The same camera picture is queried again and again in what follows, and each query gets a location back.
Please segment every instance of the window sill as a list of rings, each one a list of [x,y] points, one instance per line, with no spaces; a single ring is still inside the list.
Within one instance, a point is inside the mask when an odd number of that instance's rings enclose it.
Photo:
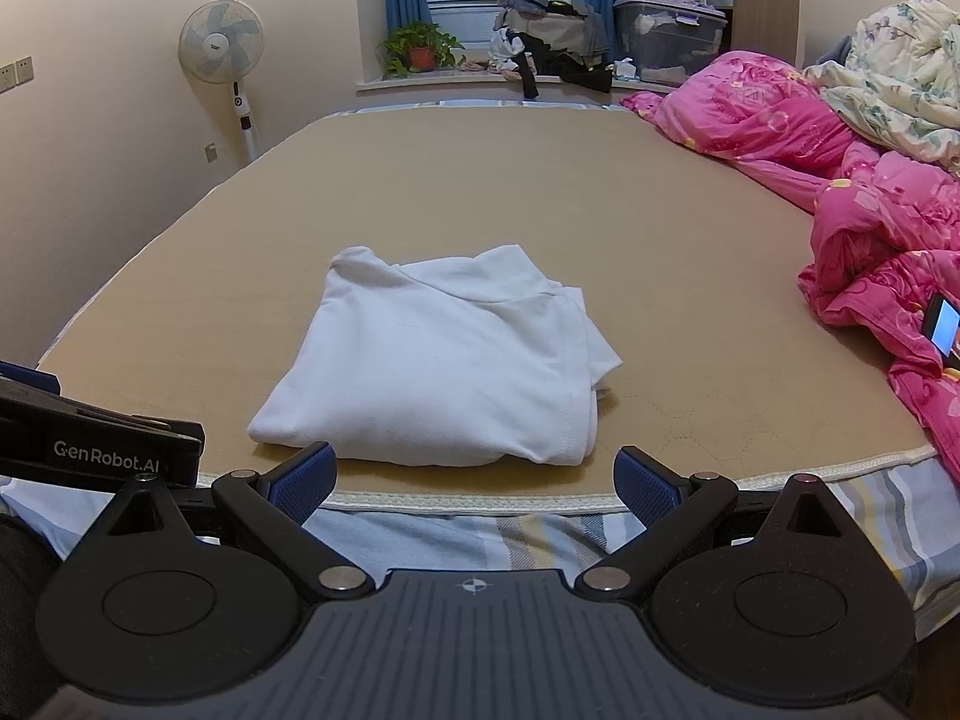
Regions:
[[[358,92],[371,92],[376,89],[395,89],[407,86],[437,86],[452,83],[507,83],[499,73],[463,73],[459,70],[435,70],[433,73],[412,74],[405,79],[385,79],[362,81],[357,84]],[[536,83],[563,83],[558,76],[536,76]],[[649,81],[621,81],[613,79],[613,89],[659,92],[669,94],[676,87]]]

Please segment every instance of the fan blade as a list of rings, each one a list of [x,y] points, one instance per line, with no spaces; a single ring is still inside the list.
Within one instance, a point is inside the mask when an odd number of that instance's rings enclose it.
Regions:
[[[230,48],[227,53],[229,54],[230,64],[233,66],[234,74],[243,76],[250,66],[250,57],[247,56],[247,52],[240,47],[239,43],[230,42]]]
[[[223,64],[224,60],[222,59],[208,59],[197,66],[197,71],[201,76],[210,77],[216,73]]]
[[[260,34],[260,24],[253,19],[243,19],[229,25],[238,35],[258,35]]]
[[[184,45],[195,50],[195,52],[201,52],[203,50],[203,37],[200,37],[200,33],[189,26],[184,33]]]
[[[223,26],[224,13],[227,12],[229,8],[229,2],[218,2],[210,8],[210,12],[206,16],[206,28],[210,32],[219,32]]]

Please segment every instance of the green leaves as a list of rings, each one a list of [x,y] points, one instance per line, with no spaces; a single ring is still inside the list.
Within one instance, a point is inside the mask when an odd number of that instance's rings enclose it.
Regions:
[[[453,35],[440,32],[435,23],[411,22],[399,26],[387,35],[380,44],[387,50],[387,76],[406,76],[410,71],[411,49],[433,49],[437,64],[441,67],[453,67],[456,61],[452,49],[462,49],[460,41]]]

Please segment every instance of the fan grille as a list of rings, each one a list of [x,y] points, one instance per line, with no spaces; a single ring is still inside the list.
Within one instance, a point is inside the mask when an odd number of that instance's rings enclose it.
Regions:
[[[209,35],[220,33],[229,48],[210,58],[203,50]],[[190,74],[206,83],[229,83],[246,76],[263,53],[263,25],[250,6],[239,0],[214,0],[195,10],[179,39],[179,60]]]

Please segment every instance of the pile of clothes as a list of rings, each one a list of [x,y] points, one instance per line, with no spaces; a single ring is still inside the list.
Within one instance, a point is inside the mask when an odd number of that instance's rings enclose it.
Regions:
[[[521,80],[527,100],[538,96],[534,76],[560,76],[604,94],[613,72],[603,19],[583,0],[498,0],[491,70]]]

